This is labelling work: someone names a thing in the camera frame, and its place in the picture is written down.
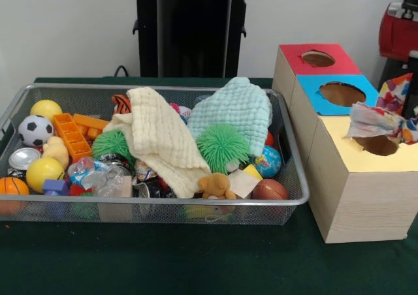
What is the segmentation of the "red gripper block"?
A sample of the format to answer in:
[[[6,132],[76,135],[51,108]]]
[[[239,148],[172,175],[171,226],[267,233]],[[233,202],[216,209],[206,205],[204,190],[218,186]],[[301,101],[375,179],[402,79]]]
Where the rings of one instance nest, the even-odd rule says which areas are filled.
[[[401,3],[390,3],[379,29],[379,52],[382,57],[407,62],[411,51],[417,51],[417,11],[404,9]],[[409,61],[413,73],[405,101],[405,116],[416,116],[417,62]]]

